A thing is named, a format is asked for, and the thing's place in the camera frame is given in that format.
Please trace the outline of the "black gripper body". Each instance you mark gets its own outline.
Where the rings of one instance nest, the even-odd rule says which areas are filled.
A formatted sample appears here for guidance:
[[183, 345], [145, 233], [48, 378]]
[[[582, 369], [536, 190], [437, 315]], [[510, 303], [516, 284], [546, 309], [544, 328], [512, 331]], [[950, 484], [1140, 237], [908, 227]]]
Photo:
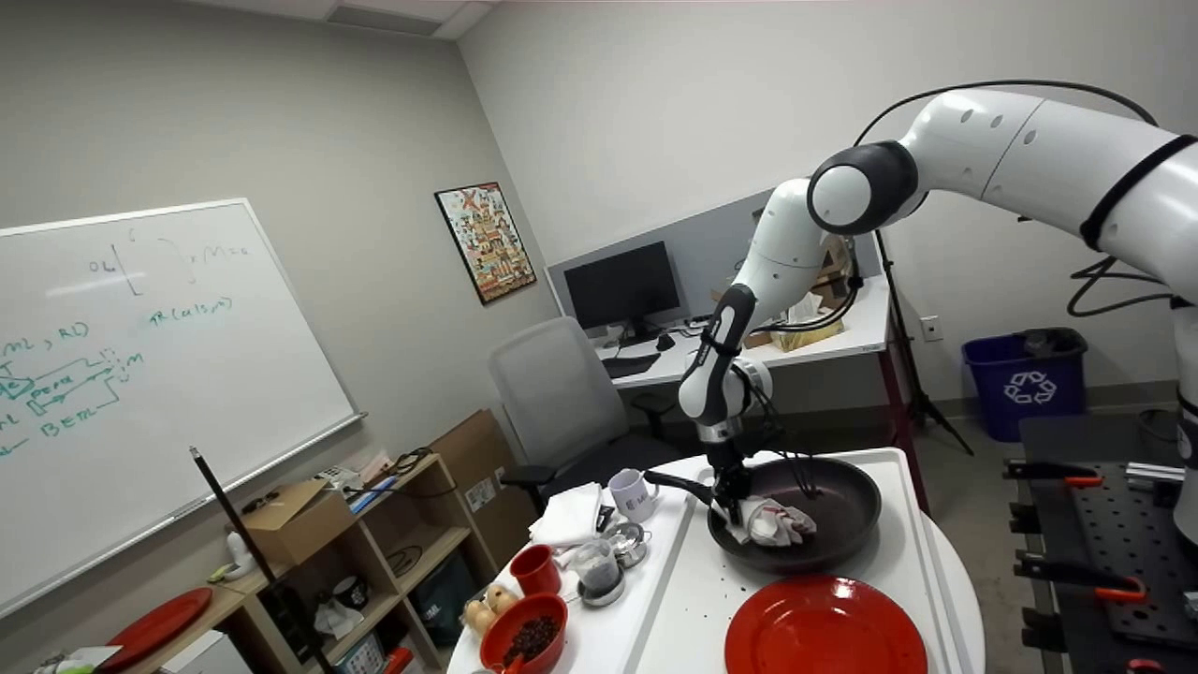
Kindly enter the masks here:
[[702, 422], [698, 444], [707, 454], [707, 462], [713, 466], [713, 500], [736, 504], [748, 495], [748, 470], [736, 432], [724, 422]]

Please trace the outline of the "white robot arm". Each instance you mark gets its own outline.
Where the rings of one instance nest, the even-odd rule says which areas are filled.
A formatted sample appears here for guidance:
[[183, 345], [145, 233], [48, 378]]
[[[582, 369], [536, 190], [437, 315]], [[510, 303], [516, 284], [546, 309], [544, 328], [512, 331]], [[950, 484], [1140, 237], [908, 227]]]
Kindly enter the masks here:
[[774, 537], [781, 527], [758, 521], [734, 450], [734, 418], [748, 401], [741, 335], [809, 291], [826, 237], [897, 222], [928, 190], [959, 190], [1050, 223], [1165, 284], [1180, 349], [1181, 455], [1170, 522], [1198, 542], [1198, 143], [1009, 88], [935, 92], [900, 138], [829, 153], [812, 175], [767, 193], [743, 261], [677, 385], [677, 405], [713, 466], [713, 512], [736, 537]]

